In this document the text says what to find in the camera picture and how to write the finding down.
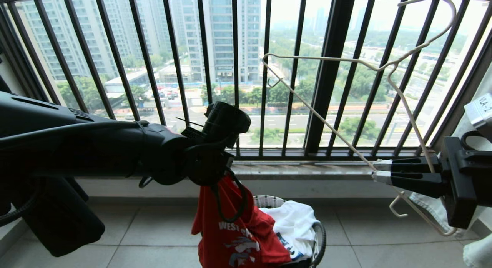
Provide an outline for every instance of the metal railing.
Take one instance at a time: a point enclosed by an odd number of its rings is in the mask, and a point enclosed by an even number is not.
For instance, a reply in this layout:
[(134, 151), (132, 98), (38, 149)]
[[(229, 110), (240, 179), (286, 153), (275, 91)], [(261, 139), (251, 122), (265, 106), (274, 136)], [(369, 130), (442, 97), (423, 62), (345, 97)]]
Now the metal railing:
[[(38, 98), (39, 100), (47, 100), (51, 99), (53, 103), (60, 104), (60, 100), (57, 98), (56, 92), (52, 87), (52, 83), (49, 80), (47, 73), (44, 71), (42, 62), (40, 61), (40, 56), (37, 54), (35, 50), (35, 46), (33, 46), (30, 37), (28, 36), (28, 32), (26, 30), (26, 25), (21, 21), (21, 16), (18, 12), (16, 2), (23, 0), (0, 0), (2, 3), (2, 17), (0, 19), (0, 30), (4, 33), (4, 37), (0, 38), (0, 42), (2, 45), (9, 44), (7, 46), (5, 52), (7, 53), (7, 58), (13, 65), (15, 65), (14, 72), (19, 78), (20, 82), (23, 82), (23, 88), (27, 94), (34, 98)], [(102, 24), (104, 31), (106, 33), (107, 40), (109, 42), (109, 47), (111, 49), (111, 53), (114, 58), (114, 62), (116, 65), (116, 69), (118, 71), (119, 76), (121, 77), (121, 82), (123, 88), (125, 90), (126, 98), (130, 104), (130, 108), (132, 110), (132, 114), (135, 120), (140, 120), (139, 112), (137, 110), (137, 106), (135, 105), (134, 97), (132, 96), (132, 92), (130, 89), (130, 83), (125, 74), (125, 68), (123, 67), (123, 62), (118, 52), (118, 48), (116, 46), (116, 40), (114, 37), (113, 30), (111, 28), (110, 20), (108, 17), (108, 13), (106, 7), (104, 5), (104, 0), (95, 0), (97, 4), (97, 8), (100, 12), (100, 17), (102, 19)], [(359, 58), (361, 56), (362, 46), (364, 44), (364, 40), (366, 39), (366, 34), (369, 28), (369, 21), (371, 20), (372, 10), (374, 8), (376, 0), (367, 0), (367, 5), (364, 11), (364, 15), (362, 18), (361, 29), (357, 38), (357, 42), (355, 45), (355, 50), (353, 53), (353, 58)], [(85, 105), (85, 102), (81, 96), (81, 93), (75, 83), (74, 77), (71, 74), (67, 61), (63, 55), (62, 49), (57, 41), (57, 37), (53, 30), (53, 27), (48, 18), (48, 14), (43, 5), (42, 0), (34, 0), (37, 11), (42, 20), (42, 24), (46, 30), (46, 33), (49, 37), (49, 41), (53, 46), (56, 58), (60, 63), (60, 66), (63, 70), (63, 74), (65, 75), (69, 87), (76, 99), (79, 108), (88, 112), (88, 109)], [(72, 0), (64, 0), (70, 20), (72, 22), (72, 26), (75, 30), (77, 40), (79, 42), (81, 51), (85, 58), (85, 61), (88, 65), (89, 71), (93, 80), (95, 81), (95, 86), (100, 95), (102, 104), (109, 116), (110, 119), (115, 119), (114, 112), (112, 106), (109, 102), (109, 99), (106, 95), (106, 91), (104, 89), (104, 85), (100, 80), (100, 77), (97, 72), (97, 68), (91, 53), (89, 51), (88, 44), (84, 38), (84, 34), (81, 28), (81, 24), (79, 19), (77, 18), (75, 7), (73, 5)], [(158, 92), (158, 86), (153, 74), (153, 66), (151, 63), (151, 58), (149, 55), (149, 51), (147, 49), (144, 31), (142, 28), (140, 13), (136, 5), (136, 0), (128, 0), (131, 8), (131, 14), (134, 21), (134, 26), (136, 29), (140, 49), (142, 52), (143, 60), (146, 66), (146, 71), (149, 78), (149, 84), (151, 86), (151, 91), (153, 93), (153, 98), (155, 100), (156, 109), (158, 111), (158, 117), (162, 124), (166, 124), (165, 114), (162, 110), (162, 104), (160, 101), (160, 95)], [(332, 0), (331, 8), (329, 12), (329, 18), (326, 25), (326, 32), (324, 36), (323, 48), (321, 52), (321, 56), (324, 57), (341, 57), (344, 43), (346, 42), (346, 37), (348, 34), (349, 23), (352, 15), (352, 8), (354, 6), (355, 0)], [(442, 65), (444, 64), (446, 57), (450, 51), (451, 45), (457, 35), (457, 31), (462, 22), (464, 14), (467, 10), (470, 0), (462, 0), (460, 8), (457, 13), (457, 21), (456, 24), (451, 28), (446, 41), (442, 47), (439, 58), (436, 61), (436, 65), (432, 70), (432, 73), (429, 76), (429, 80), (423, 90), (422, 96), (418, 100), (418, 103), (414, 109), (415, 118), (418, 117), (420, 112), (423, 109), (424, 103), (426, 102), (429, 94), (431, 93), (431, 89), (434, 86), (436, 79), (439, 75)], [(185, 94), (185, 85), (183, 82), (183, 75), (181, 73), (181, 65), (180, 65), (180, 55), (178, 53), (178, 45), (174, 30), (174, 25), (171, 16), (170, 2), (169, 0), (163, 0), (165, 17), (167, 21), (167, 28), (169, 31), (169, 40), (172, 49), (172, 56), (174, 60), (174, 66), (176, 69), (176, 77), (177, 84), (180, 90), (181, 104), (183, 106), (183, 116), (186, 120), (186, 125), (190, 125), (190, 117), (188, 113), (187, 100)], [(207, 29), (205, 27), (204, 20), (204, 7), (203, 0), (197, 0), (198, 5), (198, 14), (199, 14), (199, 26), (200, 26), (200, 34), (201, 34), (201, 42), (202, 42), (202, 53), (203, 53), (203, 63), (204, 63), (204, 75), (205, 75), (205, 86), (207, 88), (207, 102), (213, 103), (212, 96), (212, 87), (211, 87), (211, 75), (209, 70), (209, 48), (207, 47)], [(427, 17), (424, 21), (424, 25), (422, 30), (420, 31), (420, 35), (416, 42), (416, 45), (422, 44), (431, 28), (432, 21), (434, 19), (434, 15), (437, 11), (438, 1), (434, 0), (430, 4), (429, 11), (427, 13)], [(233, 25), (233, 52), (234, 52), (234, 102), (235, 106), (239, 107), (239, 44), (238, 44), (238, 3), (237, 0), (232, 0), (232, 25)], [(304, 13), (306, 10), (306, 0), (300, 0), (300, 12), (299, 19), (297, 23), (297, 33), (295, 38), (295, 46), (294, 46), (294, 55), (299, 55), (301, 48), (301, 39), (303, 33), (303, 24), (304, 24)], [(269, 43), (270, 43), (270, 27), (271, 27), (271, 12), (272, 12), (272, 0), (266, 0), (266, 8), (265, 8), (265, 30), (264, 30), (264, 53), (269, 52)], [(392, 28), (388, 37), (388, 41), (386, 43), (386, 47), (384, 49), (383, 56), (380, 60), (380, 65), (385, 64), (391, 55), (392, 48), (394, 46), (397, 34), (399, 32), (399, 28), (401, 25), (402, 18), (404, 16), (405, 7), (401, 7), (398, 9), (395, 19), (392, 23)], [(442, 138), (442, 132), (448, 132), (450, 128), (453, 128), (456, 124), (456, 121), (450, 119), (450, 116), (453, 115), (453, 111), (458, 108), (458, 103), (460, 102), (460, 96), (464, 92), (463, 90), (467, 90), (469, 86), (477, 86), (477, 81), (481, 80), (481, 77), (474, 77), (474, 72), (477, 70), (476, 65), (488, 66), (490, 65), (491, 59), (488, 57), (488, 52), (491, 50), (491, 39), (492, 33), (486, 33), (487, 25), (490, 22), (490, 16), (492, 14), (492, 4), (489, 3), (487, 10), (485, 11), (485, 15), (479, 19), (481, 19), (481, 23), (478, 27), (477, 33), (473, 38), (469, 50), (464, 56), (464, 60), (457, 71), (457, 75), (455, 76), (452, 84), (450, 85), (450, 89), (446, 94), (446, 97), (443, 101), (443, 104), (439, 107), (439, 110), (434, 117), (430, 127), (428, 128), (424, 140), (425, 142), (429, 142), (433, 133), (437, 132), (434, 139), (430, 142), (431, 147), (440, 142), (440, 138)], [(474, 68), (470, 75), (465, 79), (465, 83), (463, 88), (460, 90), (460, 94), (458, 95), (455, 102), (452, 102), (452, 96), (457, 91), (460, 81), (462, 81), (465, 72), (469, 65), (471, 65), (471, 60), (475, 52), (479, 47), (480, 40), (483, 39), (484, 36), (487, 36), (485, 40), (485, 45), (481, 48), (480, 54), (477, 58), (477, 61), (474, 64)], [(23, 46), (21, 43), (25, 45), (26, 52), (30, 59), (32, 60), (33, 66), (31, 67), (30, 62), (28, 61), (27, 55), (23, 51)], [(407, 65), (406, 71), (403, 75), (400, 88), (402, 91), (408, 86), (409, 81), (411, 79), (412, 72), (417, 63), (417, 59), (419, 57), (419, 53), (411, 56), (409, 63)], [(35, 69), (39, 75), (38, 78), (34, 76), (32, 73), (32, 69)], [(291, 88), (295, 87), (296, 82), (296, 74), (298, 68), (298, 60), (293, 60), (292, 70), (291, 70), (291, 80), (290, 86)], [(354, 80), (355, 72), (357, 68), (357, 63), (352, 63), (350, 65), (348, 76), (346, 79), (346, 83), (343, 89), (343, 93), (341, 95), (341, 101), (339, 103), (338, 113), (334, 120), (334, 128), (338, 129), (341, 125), (342, 115), (344, 109), (347, 105), (347, 100), (349, 97), (350, 89)], [(334, 84), (337, 78), (337, 72), (339, 70), (339, 63), (337, 62), (321, 62), (318, 67), (315, 90), (312, 99), (312, 106), (316, 109), (323, 117), (327, 116), (328, 107), (330, 105), (330, 99), (332, 97), (332, 92), (334, 90)], [(266, 117), (266, 101), (267, 101), (267, 70), (264, 67), (263, 69), (263, 78), (262, 78), (262, 93), (261, 93), (261, 119), (260, 119), (260, 138), (259, 138), (259, 147), (257, 148), (243, 148), (240, 146), (239, 140), (237, 142), (237, 146), (235, 149), (236, 155), (238, 159), (241, 160), (337, 160), (337, 161), (351, 161), (357, 160), (356, 156), (353, 156), (352, 152), (347, 148), (343, 147), (335, 147), (335, 135), (331, 134), (329, 142), (326, 144), (326, 147), (323, 147), (322, 144), (320, 146), (321, 135), (323, 133), (324, 124), (316, 119), (312, 114), (309, 115), (306, 134), (304, 138), (304, 146), (302, 148), (288, 148), (288, 133), (290, 126), (290, 117), (292, 114), (293, 107), (293, 96), (290, 94), (288, 96), (287, 103), (287, 111), (286, 111), (286, 120), (284, 126), (284, 136), (283, 136), (283, 145), (279, 148), (266, 148), (264, 146), (264, 132), (265, 132), (265, 117)], [(404, 129), (402, 136), (396, 147), (384, 147), (382, 146), (383, 139), (385, 137), (386, 131), (388, 130), (392, 119), (397, 112), (397, 107), (399, 105), (399, 97), (396, 97), (388, 111), (388, 115), (386, 116), (383, 126), (379, 132), (376, 143), (373, 147), (363, 147), (357, 146), (362, 131), (364, 129), (364, 125), (366, 124), (369, 111), (374, 103), (374, 99), (376, 98), (376, 92), (381, 84), (381, 80), (383, 78), (383, 72), (378, 72), (376, 74), (376, 78), (372, 83), (371, 91), (368, 94), (367, 101), (364, 106), (364, 110), (361, 114), (360, 122), (357, 126), (357, 131), (355, 132), (355, 136), (352, 140), (352, 144), (354, 147), (357, 147), (358, 150), (362, 152), (364, 156), (367, 156), (369, 159), (377, 159), (377, 158), (401, 158), (414, 156), (415, 154), (420, 153), (420, 150), (417, 147), (404, 147), (404, 143), (408, 138), (408, 135), (411, 131), (411, 125), (408, 123), (406, 128)], [(437, 125), (443, 115), (445, 114), (446, 108), (452, 104), (451, 111), (448, 112), (446, 118), (444, 119), (444, 123), (440, 128), (437, 128)]]

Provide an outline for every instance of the white hanger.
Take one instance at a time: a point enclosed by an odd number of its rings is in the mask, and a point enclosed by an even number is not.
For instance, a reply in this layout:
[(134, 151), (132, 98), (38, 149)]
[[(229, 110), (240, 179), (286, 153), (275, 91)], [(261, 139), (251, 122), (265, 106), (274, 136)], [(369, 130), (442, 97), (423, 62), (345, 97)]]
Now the white hanger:
[[(404, 5), (409, 5), (411, 3), (416, 3), (416, 2), (422, 2), (424, 0), (408, 0), (408, 1), (405, 1), (405, 2), (400, 2), (398, 4), (398, 7), (402, 7)], [(363, 61), (363, 60), (360, 60), (360, 59), (346, 59), (346, 58), (331, 58), (331, 57), (302, 57), (302, 56), (278, 56), (278, 55), (275, 55), (275, 54), (265, 54), (265, 56), (263, 57), (262, 61), (263, 61), (263, 65), (265, 65), (265, 67), (270, 70), (273, 75), (275, 75), (278, 79), (278, 81), (273, 84), (273, 85), (270, 85), (270, 87), (274, 87), (276, 86), (276, 84), (278, 84), (279, 82), (283, 83), (290, 91), (290, 93), (293, 93), (299, 100), (301, 100), (301, 102), (307, 107), (309, 108), (309, 110), (316, 116), (318, 117), (328, 128), (330, 128), (330, 130), (335, 134), (337, 135), (337, 137), (339, 137), (349, 148), (350, 150), (352, 150), (355, 154), (357, 154), (357, 156), (362, 159), (362, 161), (364, 161), (365, 163), (367, 163), (367, 165), (369, 165), (369, 167), (371, 167), (371, 169), (373, 171), (376, 171), (376, 168), (374, 167), (374, 165), (369, 161), (367, 160), (357, 149), (355, 149), (355, 147), (352, 146), (352, 144), (350, 142), (348, 142), (345, 138), (343, 138), (340, 133), (335, 130), (333, 128), (332, 125), (330, 125), (330, 123), (328, 123), (323, 117), (321, 117), (321, 115), (318, 114), (318, 112), (316, 112), (314, 110), (314, 108), (311, 107), (311, 105), (309, 103), (307, 103), (303, 98), (301, 98), (292, 88), (290, 88), (290, 85), (287, 84), (283, 78), (279, 77), (275, 71), (268, 65), (268, 63), (266, 62), (267, 58), (269, 56), (272, 56), (272, 57), (277, 57), (277, 58), (288, 58), (288, 59), (312, 59), (312, 60), (322, 60), (322, 61), (348, 61), (348, 62), (355, 62), (355, 63), (361, 63), (362, 65), (368, 67), (369, 69), (371, 70), (374, 70), (376, 72), (379, 72), (379, 71), (383, 71), (385, 68), (387, 68), (388, 66), (390, 65), (393, 65), (393, 68), (392, 70), (390, 71), (390, 73), (388, 74), (388, 82), (390, 83), (390, 85), (395, 89), (395, 91), (397, 92), (398, 96), (400, 96), (401, 98), (401, 102), (403, 103), (404, 105), (404, 108), (406, 110), (406, 113), (408, 115), (408, 118), (410, 119), (410, 123), (413, 127), (413, 129), (415, 130), (415, 133), (417, 135), (417, 139), (420, 143), (420, 147), (422, 148), (422, 152), (424, 153), (424, 156), (425, 156), (425, 159), (427, 160), (427, 164), (429, 165), (429, 169), (431, 171), (431, 173), (435, 173), (435, 170), (434, 170), (434, 166), (432, 165), (432, 161), (431, 161), (431, 155), (429, 154), (429, 151), (427, 150), (427, 147), (425, 145), (425, 142), (424, 140), (422, 139), (422, 135), (420, 135), (420, 131), (417, 127), (417, 123), (415, 122), (415, 119), (413, 118), (413, 114), (411, 112), (411, 109), (410, 107), (408, 106), (408, 103), (406, 101), (406, 98), (403, 94), (403, 92), (397, 87), (397, 85), (391, 80), (391, 75), (393, 74), (393, 72), (395, 72), (395, 70), (397, 69), (399, 63), (406, 59), (408, 56), (411, 56), (413, 54), (415, 54), (416, 52), (420, 51), (422, 48), (425, 48), (427, 46), (430, 45), (431, 42), (433, 42), (434, 40), (438, 39), (439, 37), (441, 37), (442, 35), (444, 35), (454, 24), (455, 24), (455, 21), (456, 21), (456, 7), (454, 5), (454, 3), (451, 1), (451, 0), (443, 0), (445, 1), (449, 6), (450, 6), (450, 10), (451, 10), (451, 20), (448, 24), (448, 26), (443, 30), (441, 31), (439, 34), (437, 34), (435, 37), (431, 38), (430, 40), (428, 40), (427, 42), (424, 42), (422, 43), (421, 45), (419, 46), (416, 46), (415, 48), (411, 49), (410, 51), (408, 51), (407, 53), (405, 53), (403, 56), (401, 56), (399, 59), (395, 60), (395, 61), (391, 61), (391, 62), (388, 62), (386, 63), (385, 65), (379, 67), (379, 68), (376, 68), (374, 67), (373, 65), (371, 65), (370, 63), (367, 63), (366, 61)], [(436, 231), (438, 231), (439, 234), (441, 235), (444, 235), (444, 236), (450, 236), (452, 234), (454, 234), (456, 231), (457, 231), (457, 228), (452, 228), (450, 231), (443, 231), (441, 229), (440, 226), (437, 226), (435, 225), (430, 219), (429, 217), (427, 217), (424, 213), (422, 213), (417, 207), (416, 205), (414, 205), (411, 200), (409, 198), (407, 198), (406, 196), (404, 196), (405, 192), (404, 191), (398, 191), (397, 188), (395, 188), (394, 186), (392, 186), (393, 189), (398, 193), (398, 196), (393, 200), (393, 202), (390, 204), (390, 210), (392, 211), (393, 214), (395, 214), (397, 217), (399, 218), (402, 218), (402, 217), (406, 217), (408, 216), (408, 214), (399, 214), (396, 212), (396, 210), (394, 209), (394, 205), (402, 198), (406, 203), (408, 203), (412, 208), (413, 210), (415, 210), (430, 226), (432, 226), (434, 229), (436, 229)]]

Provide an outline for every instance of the wicker basket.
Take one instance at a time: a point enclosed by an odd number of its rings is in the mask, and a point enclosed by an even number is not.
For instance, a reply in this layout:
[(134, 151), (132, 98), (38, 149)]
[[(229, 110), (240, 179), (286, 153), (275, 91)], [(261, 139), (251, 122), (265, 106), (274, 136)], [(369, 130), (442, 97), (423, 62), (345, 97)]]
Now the wicker basket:
[[(275, 196), (258, 195), (253, 198), (257, 207), (274, 208), (280, 207), (283, 203), (285, 203), (283, 198), (278, 198)], [(314, 223), (312, 228), (314, 229), (316, 235), (314, 237), (313, 252), (309, 267), (315, 268), (321, 262), (325, 254), (326, 231), (325, 227), (320, 222)]]

